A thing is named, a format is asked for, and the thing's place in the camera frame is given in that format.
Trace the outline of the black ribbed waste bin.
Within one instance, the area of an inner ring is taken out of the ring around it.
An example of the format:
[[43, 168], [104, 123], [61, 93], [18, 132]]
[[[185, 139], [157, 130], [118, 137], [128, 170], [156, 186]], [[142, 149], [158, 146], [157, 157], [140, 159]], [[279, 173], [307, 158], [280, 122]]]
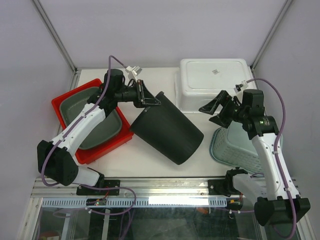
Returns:
[[201, 145], [204, 134], [166, 97], [161, 105], [141, 112], [130, 130], [176, 165], [185, 163]]

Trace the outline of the white plastic tub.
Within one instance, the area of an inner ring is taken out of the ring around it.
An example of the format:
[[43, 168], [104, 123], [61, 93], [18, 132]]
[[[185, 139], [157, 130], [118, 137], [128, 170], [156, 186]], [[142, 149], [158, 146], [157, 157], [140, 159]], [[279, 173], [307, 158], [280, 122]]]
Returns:
[[222, 90], [231, 96], [235, 85], [253, 78], [242, 58], [185, 58], [175, 76], [175, 104], [183, 113], [198, 109], [213, 100]]

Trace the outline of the light teal perforated basket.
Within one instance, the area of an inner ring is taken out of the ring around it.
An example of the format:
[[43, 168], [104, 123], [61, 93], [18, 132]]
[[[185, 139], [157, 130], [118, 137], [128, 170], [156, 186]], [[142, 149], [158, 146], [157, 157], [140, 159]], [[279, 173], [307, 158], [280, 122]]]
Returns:
[[250, 174], [263, 172], [257, 151], [241, 123], [218, 128], [212, 136], [209, 154], [218, 163], [240, 167]]

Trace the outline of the grey-green plastic basin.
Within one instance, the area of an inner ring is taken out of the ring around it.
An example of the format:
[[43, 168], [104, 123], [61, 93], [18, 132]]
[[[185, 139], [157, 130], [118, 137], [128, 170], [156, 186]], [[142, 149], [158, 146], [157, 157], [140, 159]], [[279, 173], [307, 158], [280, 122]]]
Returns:
[[[86, 88], [79, 91], [60, 104], [59, 111], [63, 122], [68, 126], [83, 110], [90, 96], [95, 94], [99, 88], [97, 86]], [[115, 137], [122, 129], [122, 120], [116, 110], [100, 122], [90, 134], [83, 140], [79, 148], [88, 150], [97, 147]]]

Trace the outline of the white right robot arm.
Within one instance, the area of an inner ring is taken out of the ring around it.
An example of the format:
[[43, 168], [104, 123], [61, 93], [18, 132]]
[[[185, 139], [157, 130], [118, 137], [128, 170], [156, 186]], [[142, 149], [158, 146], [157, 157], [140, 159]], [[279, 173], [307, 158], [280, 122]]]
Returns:
[[246, 170], [237, 167], [226, 172], [222, 194], [242, 193], [254, 205], [254, 215], [261, 226], [289, 223], [295, 226], [310, 210], [311, 204], [308, 198], [300, 196], [289, 175], [276, 120], [265, 115], [263, 92], [246, 89], [239, 101], [236, 96], [222, 90], [199, 111], [211, 115], [209, 120], [223, 128], [232, 122], [240, 123], [262, 166], [265, 188]]

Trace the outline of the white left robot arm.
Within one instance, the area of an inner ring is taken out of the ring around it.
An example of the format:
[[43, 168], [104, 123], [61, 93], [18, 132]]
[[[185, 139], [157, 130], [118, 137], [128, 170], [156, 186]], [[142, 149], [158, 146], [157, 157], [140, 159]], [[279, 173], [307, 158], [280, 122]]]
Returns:
[[132, 102], [136, 108], [159, 106], [161, 104], [138, 78], [139, 66], [126, 69], [130, 80], [125, 83], [123, 71], [108, 69], [104, 81], [92, 94], [81, 112], [59, 135], [51, 141], [42, 140], [37, 145], [38, 170], [42, 182], [49, 187], [46, 177], [55, 185], [77, 184], [87, 187], [93, 194], [100, 194], [105, 188], [105, 176], [91, 168], [82, 167], [74, 160], [81, 143], [92, 130], [104, 121], [122, 102]]

